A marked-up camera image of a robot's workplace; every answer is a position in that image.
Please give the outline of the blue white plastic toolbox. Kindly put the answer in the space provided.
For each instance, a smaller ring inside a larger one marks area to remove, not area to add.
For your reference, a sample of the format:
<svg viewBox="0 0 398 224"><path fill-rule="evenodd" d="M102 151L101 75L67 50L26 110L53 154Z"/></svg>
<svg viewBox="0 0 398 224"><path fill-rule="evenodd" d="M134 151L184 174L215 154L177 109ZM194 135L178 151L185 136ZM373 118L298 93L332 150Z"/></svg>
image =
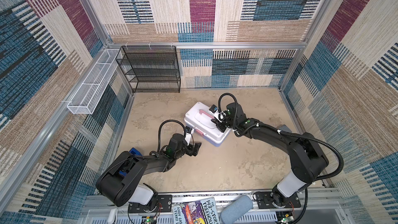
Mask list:
<svg viewBox="0 0 398 224"><path fill-rule="evenodd" d="M231 129L227 128L224 132L221 132L216 124L211 121L212 119L215 119L215 117L210 112L209 106L202 102L194 104L184 117L184 121L189 127L193 128L205 140L219 147L227 138Z"/></svg>

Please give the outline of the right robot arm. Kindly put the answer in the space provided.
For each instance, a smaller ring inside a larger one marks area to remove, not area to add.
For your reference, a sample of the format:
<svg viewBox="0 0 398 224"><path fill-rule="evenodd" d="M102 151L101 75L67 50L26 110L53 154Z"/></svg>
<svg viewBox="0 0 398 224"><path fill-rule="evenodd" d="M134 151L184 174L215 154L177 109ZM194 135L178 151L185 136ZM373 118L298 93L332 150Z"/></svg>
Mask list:
<svg viewBox="0 0 398 224"><path fill-rule="evenodd" d="M227 128L232 129L237 137L245 136L268 143L289 156L291 171L268 196L276 208L285 207L296 192L307 189L315 181L335 177L344 168L344 158L340 152L332 145L314 138L310 133L300 135L287 132L253 118L246 119L235 127L232 126L232 120L227 118L223 121L214 118L211 122L221 132ZM332 151L339 162L338 167L327 175L320 175L329 165L321 146Z"/></svg>

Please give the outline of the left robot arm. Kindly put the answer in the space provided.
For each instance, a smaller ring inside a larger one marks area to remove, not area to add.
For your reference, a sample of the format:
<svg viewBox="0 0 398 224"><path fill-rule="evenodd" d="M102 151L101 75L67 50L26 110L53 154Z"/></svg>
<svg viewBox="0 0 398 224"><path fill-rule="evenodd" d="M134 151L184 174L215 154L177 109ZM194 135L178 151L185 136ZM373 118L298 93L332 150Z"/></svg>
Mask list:
<svg viewBox="0 0 398 224"><path fill-rule="evenodd" d="M189 134L173 134L169 144L148 156L130 151L122 152L97 179L95 186L99 193L117 206L126 203L156 205L157 191L147 184L140 184L144 175L167 172L184 155L197 156L202 143L191 143Z"/></svg>

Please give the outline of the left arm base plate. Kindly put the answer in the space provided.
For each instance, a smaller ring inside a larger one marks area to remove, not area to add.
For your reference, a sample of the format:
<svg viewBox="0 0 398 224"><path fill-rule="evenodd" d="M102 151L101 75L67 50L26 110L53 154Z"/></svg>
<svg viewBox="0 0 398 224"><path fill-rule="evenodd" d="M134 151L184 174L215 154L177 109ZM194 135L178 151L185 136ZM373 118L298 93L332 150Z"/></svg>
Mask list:
<svg viewBox="0 0 398 224"><path fill-rule="evenodd" d="M130 203L129 214L168 213L172 210L172 195L154 195L147 204Z"/></svg>

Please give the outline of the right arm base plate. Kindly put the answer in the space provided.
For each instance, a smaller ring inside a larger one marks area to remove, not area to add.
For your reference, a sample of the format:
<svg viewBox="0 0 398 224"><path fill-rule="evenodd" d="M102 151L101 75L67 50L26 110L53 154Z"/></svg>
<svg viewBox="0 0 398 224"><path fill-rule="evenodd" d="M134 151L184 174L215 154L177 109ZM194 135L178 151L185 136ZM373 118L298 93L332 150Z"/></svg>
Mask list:
<svg viewBox="0 0 398 224"><path fill-rule="evenodd" d="M254 193L254 200L257 202L259 209L300 208L302 206L297 193L287 198L277 192L257 191Z"/></svg>

